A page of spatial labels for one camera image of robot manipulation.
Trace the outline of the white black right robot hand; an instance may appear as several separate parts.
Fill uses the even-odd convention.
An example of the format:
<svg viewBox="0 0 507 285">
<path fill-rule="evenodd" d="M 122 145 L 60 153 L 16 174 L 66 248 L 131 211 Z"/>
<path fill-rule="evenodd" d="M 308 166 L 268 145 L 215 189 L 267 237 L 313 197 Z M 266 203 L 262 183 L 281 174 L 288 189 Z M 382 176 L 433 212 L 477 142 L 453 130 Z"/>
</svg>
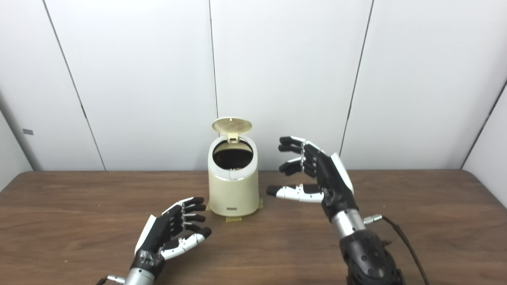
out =
<svg viewBox="0 0 507 285">
<path fill-rule="evenodd" d="M 280 137 L 280 152 L 293 152 L 298 157 L 284 162 L 279 171 L 286 176 L 304 173 L 315 179 L 314 186 L 269 186 L 266 193 L 281 199 L 322 205 L 329 221 L 341 212 L 359 210 L 353 184 L 337 153 L 327 154 L 309 140 L 299 137 Z"/>
</svg>

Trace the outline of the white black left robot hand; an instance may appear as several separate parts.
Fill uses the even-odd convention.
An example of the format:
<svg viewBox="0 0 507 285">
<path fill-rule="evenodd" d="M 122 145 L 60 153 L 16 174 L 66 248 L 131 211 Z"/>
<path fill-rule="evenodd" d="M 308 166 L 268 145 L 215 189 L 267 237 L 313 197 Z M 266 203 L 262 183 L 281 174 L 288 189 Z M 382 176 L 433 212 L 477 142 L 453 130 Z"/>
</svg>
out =
<svg viewBox="0 0 507 285">
<path fill-rule="evenodd" d="M 203 197 L 189 197 L 175 202 L 159 216 L 150 215 L 134 250 L 134 260 L 125 284 L 153 284 L 163 271 L 166 261 L 180 256 L 204 242 L 211 234 L 198 211 L 205 211 Z"/>
</svg>

